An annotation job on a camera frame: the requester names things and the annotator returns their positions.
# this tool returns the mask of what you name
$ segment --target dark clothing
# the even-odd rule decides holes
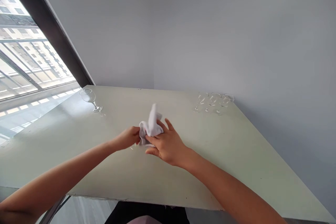
[[[147,203],[119,201],[105,224],[127,224],[140,216],[148,215],[162,224],[189,224],[186,210]]]

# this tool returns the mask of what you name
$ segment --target white towel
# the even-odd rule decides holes
[[[156,120],[161,120],[161,118],[162,115],[156,112],[156,103],[154,103],[149,113],[148,123],[142,121],[139,124],[140,127],[139,135],[141,138],[141,141],[139,143],[140,146],[155,147],[153,144],[151,144],[146,140],[145,135],[154,137],[156,135],[160,135],[161,133],[163,133],[163,129],[161,128],[161,126],[156,123]]]

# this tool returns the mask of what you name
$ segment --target empty wine glass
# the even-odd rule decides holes
[[[198,92],[197,105],[194,107],[194,112],[199,113],[202,111],[201,105],[206,102],[208,97],[208,93]]]
[[[222,96],[220,95],[220,94],[217,94],[217,93],[211,93],[211,97],[210,97],[210,99],[209,99],[209,101],[208,101],[208,106],[207,106],[207,108],[205,109],[205,112],[209,112],[210,111],[210,107],[211,106],[214,106],[215,105],[215,103],[216,103],[216,101],[218,100],[218,99],[220,99]]]
[[[103,109],[102,106],[97,106],[96,105],[96,102],[95,102],[96,95],[91,89],[84,89],[79,94],[81,95],[81,97],[84,101],[90,102],[94,105],[95,108],[93,109],[93,112],[99,112]]]
[[[221,108],[216,109],[217,115],[222,115],[225,107],[229,105],[229,102],[234,102],[235,97],[232,94],[224,94],[223,98],[220,100],[219,105]]]

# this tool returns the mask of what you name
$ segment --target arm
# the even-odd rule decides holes
[[[262,198],[238,179],[186,147],[172,124],[157,122],[163,133],[146,139],[156,146],[146,150],[163,161],[181,167],[199,179],[222,207],[240,224],[286,224],[285,220]]]
[[[111,141],[43,173],[0,203],[0,222],[35,223],[86,174],[112,153],[139,143],[139,127],[131,127]]]

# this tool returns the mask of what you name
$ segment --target white table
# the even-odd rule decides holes
[[[229,172],[286,218],[336,222],[325,207],[234,105],[223,116],[193,112],[196,93],[87,86],[100,113],[78,93],[0,147],[0,187],[20,188],[50,168],[147,120],[153,103],[185,144]],[[188,172],[144,149],[109,156],[71,195],[219,210]]]

